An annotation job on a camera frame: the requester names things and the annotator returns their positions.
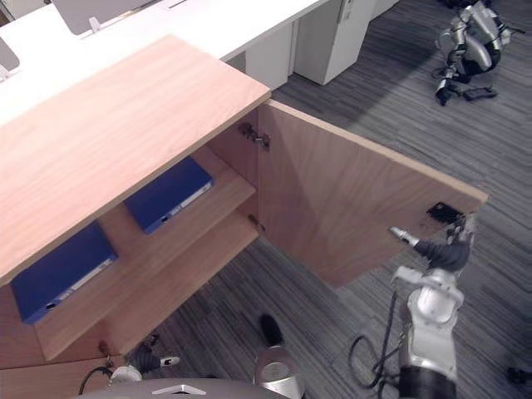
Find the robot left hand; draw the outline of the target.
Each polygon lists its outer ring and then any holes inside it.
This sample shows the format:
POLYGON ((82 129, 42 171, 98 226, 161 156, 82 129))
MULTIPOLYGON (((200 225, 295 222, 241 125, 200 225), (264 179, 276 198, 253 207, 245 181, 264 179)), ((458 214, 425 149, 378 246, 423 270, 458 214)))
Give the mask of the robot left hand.
POLYGON ((151 334, 141 342, 129 355, 128 364, 141 374, 147 374, 162 367, 172 367, 180 362, 177 356, 160 357, 153 353, 153 347, 160 340, 160 334, 151 334))

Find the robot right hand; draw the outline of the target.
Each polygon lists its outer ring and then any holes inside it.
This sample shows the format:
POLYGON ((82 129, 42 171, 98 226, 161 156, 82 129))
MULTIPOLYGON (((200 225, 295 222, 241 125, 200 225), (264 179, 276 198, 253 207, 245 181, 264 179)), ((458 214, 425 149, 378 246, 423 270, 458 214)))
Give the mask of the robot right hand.
POLYGON ((458 219, 446 233, 445 242, 418 239, 404 229, 392 226, 388 230, 428 261, 428 269, 459 273, 467 264, 475 241, 476 214, 458 219))

